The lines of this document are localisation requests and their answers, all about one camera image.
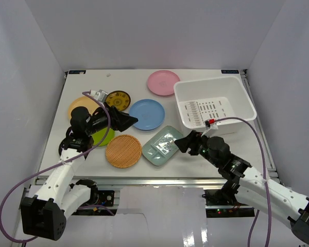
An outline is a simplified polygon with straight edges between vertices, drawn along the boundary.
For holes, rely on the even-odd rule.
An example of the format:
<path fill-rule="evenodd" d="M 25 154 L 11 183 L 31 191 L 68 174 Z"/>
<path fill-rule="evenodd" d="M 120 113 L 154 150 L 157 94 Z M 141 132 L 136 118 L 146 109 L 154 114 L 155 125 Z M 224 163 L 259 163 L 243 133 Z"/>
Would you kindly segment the yellow patterned dark plate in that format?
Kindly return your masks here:
<path fill-rule="evenodd" d="M 131 97 L 125 91 L 112 91 L 108 94 L 105 102 L 109 106 L 115 106 L 119 111 L 124 111 L 131 104 Z"/>

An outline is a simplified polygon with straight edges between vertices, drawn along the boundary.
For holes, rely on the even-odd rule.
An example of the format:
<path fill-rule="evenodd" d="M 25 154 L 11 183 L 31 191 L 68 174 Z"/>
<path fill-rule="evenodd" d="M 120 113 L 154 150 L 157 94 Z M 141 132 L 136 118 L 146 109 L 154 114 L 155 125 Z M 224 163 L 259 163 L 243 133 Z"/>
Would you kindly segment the woven bamboo round plate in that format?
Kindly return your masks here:
<path fill-rule="evenodd" d="M 134 136 L 119 135 L 108 143 L 105 154 L 107 161 L 113 167 L 126 169 L 139 161 L 142 155 L 142 146 Z"/>

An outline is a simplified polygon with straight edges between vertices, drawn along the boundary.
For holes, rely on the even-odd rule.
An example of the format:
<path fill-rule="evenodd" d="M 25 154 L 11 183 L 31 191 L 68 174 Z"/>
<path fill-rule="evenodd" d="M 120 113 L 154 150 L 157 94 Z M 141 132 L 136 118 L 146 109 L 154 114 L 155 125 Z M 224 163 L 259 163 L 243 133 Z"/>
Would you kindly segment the green rectangular divided plate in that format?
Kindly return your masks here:
<path fill-rule="evenodd" d="M 142 155 L 154 166 L 161 167 L 179 150 L 175 141 L 182 137 L 177 129 L 166 126 L 142 147 Z"/>

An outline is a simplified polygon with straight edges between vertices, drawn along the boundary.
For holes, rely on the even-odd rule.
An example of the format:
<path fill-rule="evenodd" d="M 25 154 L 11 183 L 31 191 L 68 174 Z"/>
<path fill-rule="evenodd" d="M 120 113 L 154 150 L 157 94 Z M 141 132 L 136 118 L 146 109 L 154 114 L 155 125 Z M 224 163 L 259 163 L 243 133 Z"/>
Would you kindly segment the blue round plate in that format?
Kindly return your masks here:
<path fill-rule="evenodd" d="M 129 115 L 138 119 L 133 126 L 139 130 L 150 131 L 159 127 L 165 119 L 163 106 L 152 99 L 135 102 L 129 109 Z"/>

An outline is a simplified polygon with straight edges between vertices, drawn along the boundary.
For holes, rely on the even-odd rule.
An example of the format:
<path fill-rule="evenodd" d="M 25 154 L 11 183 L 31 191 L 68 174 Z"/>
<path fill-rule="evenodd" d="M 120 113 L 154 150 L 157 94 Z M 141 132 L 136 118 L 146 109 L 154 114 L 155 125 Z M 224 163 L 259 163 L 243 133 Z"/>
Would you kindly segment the pink round plate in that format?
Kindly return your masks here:
<path fill-rule="evenodd" d="M 169 70 L 158 70 L 147 79 L 149 90 L 158 96 L 171 96 L 174 94 L 174 85 L 180 81 L 177 74 Z"/>

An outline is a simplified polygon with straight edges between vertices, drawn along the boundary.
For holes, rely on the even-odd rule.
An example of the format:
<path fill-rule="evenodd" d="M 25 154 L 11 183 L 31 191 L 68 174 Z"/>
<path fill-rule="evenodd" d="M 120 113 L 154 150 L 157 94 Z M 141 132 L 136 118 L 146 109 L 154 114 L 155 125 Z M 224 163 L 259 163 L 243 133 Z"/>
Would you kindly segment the black glossy round plate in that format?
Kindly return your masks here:
<path fill-rule="evenodd" d="M 65 133 L 65 138 L 61 141 L 58 148 L 58 154 L 61 156 L 63 150 L 73 149 L 74 145 L 74 132 L 72 127 L 69 127 Z"/>

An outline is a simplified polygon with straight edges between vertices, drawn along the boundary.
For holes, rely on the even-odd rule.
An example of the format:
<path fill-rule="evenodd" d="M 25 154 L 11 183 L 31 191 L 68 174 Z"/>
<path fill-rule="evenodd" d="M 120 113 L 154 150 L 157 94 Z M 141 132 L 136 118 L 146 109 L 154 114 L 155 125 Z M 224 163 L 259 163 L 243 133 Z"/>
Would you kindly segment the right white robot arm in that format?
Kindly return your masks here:
<path fill-rule="evenodd" d="M 309 245 L 309 197 L 265 178 L 246 160 L 231 153 L 222 137 L 207 137 L 192 131 L 175 141 L 182 153 L 201 155 L 226 179 L 222 191 L 228 205 L 247 204 L 282 222 L 301 241 Z"/>

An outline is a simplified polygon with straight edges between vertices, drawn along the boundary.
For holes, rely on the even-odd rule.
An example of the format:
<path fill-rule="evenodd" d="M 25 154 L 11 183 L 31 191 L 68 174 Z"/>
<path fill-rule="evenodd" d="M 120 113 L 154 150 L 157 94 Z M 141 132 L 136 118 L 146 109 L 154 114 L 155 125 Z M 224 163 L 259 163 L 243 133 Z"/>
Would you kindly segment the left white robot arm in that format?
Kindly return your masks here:
<path fill-rule="evenodd" d="M 138 119 L 101 104 L 94 114 L 86 107 L 71 111 L 71 131 L 60 144 L 60 159 L 42 187 L 33 197 L 25 197 L 20 205 L 23 232 L 51 240 L 61 238 L 68 218 L 82 205 L 98 201 L 95 182 L 85 180 L 71 184 L 78 168 L 94 147 L 92 134 L 102 129 L 123 132 Z"/>

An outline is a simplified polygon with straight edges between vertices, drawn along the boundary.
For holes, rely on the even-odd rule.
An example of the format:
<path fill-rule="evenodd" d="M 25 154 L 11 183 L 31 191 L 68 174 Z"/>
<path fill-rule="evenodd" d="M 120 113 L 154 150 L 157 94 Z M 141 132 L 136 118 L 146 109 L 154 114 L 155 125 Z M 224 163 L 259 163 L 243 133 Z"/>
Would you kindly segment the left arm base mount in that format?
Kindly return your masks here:
<path fill-rule="evenodd" d="M 83 203 L 74 213 L 74 216 L 115 216 L 114 190 L 99 190 L 94 203 Z"/>

